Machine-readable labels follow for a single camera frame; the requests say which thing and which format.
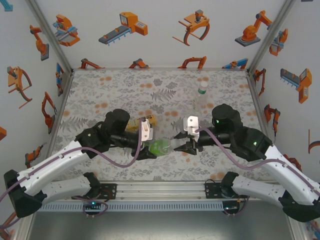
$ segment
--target white wall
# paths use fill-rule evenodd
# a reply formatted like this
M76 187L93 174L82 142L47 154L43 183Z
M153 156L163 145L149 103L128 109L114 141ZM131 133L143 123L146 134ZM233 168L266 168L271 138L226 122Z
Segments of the white wall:
M102 67L128 68L133 61L142 58L150 67L179 67L191 57L207 56L204 67L221 68L232 61L255 56L262 41L243 47L235 38L253 25L256 14L265 10L274 20L284 0L37 0L46 20L52 25L56 15L67 17L78 28L80 41L73 46L61 46L71 66L78 68L81 59L87 58ZM198 9L210 19L210 30L202 41L189 36L190 46L175 40L183 39L186 27L178 23ZM132 12L139 21L148 25L148 35L129 34L111 43L98 41L103 35L121 25L119 14ZM196 34L203 33L198 29ZM257 34L262 40L267 26L261 25Z
M267 52L258 70L266 69L265 91L261 95L261 105L270 104L281 115L278 123L276 145L283 154L296 158L303 172L320 182L320 147L312 148L308 154L308 129L311 142L320 141L320 1L297 1L280 30L288 28L288 38L278 56ZM308 99L300 104L298 92L280 78L280 70L286 69L299 76L306 68L312 73ZM261 81L257 84L260 91Z
M52 46L49 47L49 59L40 60L40 52L36 48L36 38L30 33L29 26L39 27L25 1L10 0L13 4L12 12L4 12L0 7L0 127L7 131L7 136L0 141L0 176L13 169L21 171L26 168L25 154L31 153L44 142L50 142L45 118L41 112L41 104L45 91L51 96L57 110L62 103L62 97L58 97L56 85L56 63L59 62ZM39 33L40 38L46 44L47 38ZM25 90L27 97L32 101L21 109L19 106L25 101L17 91L8 93L12 87L8 87L7 67L19 66L26 71L32 82L32 87ZM22 84L27 86L27 80L23 77ZM53 109L46 106L47 113L52 115ZM43 160L47 153L48 144L42 149ZM5 183L0 181L0 194L5 191ZM0 224L14 211L9 197L0 203Z

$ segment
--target floral tablecloth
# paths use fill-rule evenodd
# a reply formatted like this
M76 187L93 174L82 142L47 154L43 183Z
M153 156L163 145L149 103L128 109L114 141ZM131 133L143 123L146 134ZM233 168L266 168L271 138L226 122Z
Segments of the floral tablecloth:
M244 71L77 70L53 152L74 140L83 129L103 121L106 113L116 108L126 110L135 119L156 115L156 139L172 139L180 131L183 118L194 114L192 100L200 81L208 82L206 108L197 113L201 127L211 126L212 109L225 103L240 112L245 126L260 129ZM132 159L130 153L131 149L111 148L105 154L126 164ZM136 161L129 168L116 167L96 156L66 172L60 179L94 172L104 181L203 181L209 178L221 180L228 171L254 180L272 179L260 168L243 171L235 167L217 146L207 146L196 156L172 152L157 159Z

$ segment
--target gray floor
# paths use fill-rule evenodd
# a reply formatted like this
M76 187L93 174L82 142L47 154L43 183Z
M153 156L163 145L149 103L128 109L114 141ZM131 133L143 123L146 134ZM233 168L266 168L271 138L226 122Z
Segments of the gray floor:
M251 201L236 218L222 212L38 212L29 240L291 240L280 208Z

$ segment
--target clear plastic bottle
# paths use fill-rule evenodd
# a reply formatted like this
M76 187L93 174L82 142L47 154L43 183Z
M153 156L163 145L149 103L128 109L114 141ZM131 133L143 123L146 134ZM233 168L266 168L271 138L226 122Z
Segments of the clear plastic bottle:
M201 81L199 88L192 101L193 110L199 112L201 109L206 107L207 104L207 91L208 83L206 81Z
M179 140L160 138L153 142L146 142L145 146L149 146L149 151L157 157L160 157L169 155L173 152L174 149L179 146Z

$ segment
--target patterned table surface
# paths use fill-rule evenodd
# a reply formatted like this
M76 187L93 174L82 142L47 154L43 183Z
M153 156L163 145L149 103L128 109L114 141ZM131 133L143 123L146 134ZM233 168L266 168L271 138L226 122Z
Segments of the patterned table surface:
M199 125L211 126L213 107L228 104L238 110L245 126L260 129L244 71L191 70L78 70L60 122L53 152L75 136L105 119L107 112L121 108L131 118L155 115L156 139L172 139L184 117L194 114L192 100L199 81L208 82L206 108L198 112ZM105 154L120 164L132 159L130 149L111 148ZM234 156L240 163L245 160ZM60 180L94 172L102 181L203 181L221 180L233 171L255 180L272 178L261 168L243 171L227 159L217 146L207 146L198 155L172 152L157 159L136 161L129 168L116 167L100 156L78 164Z

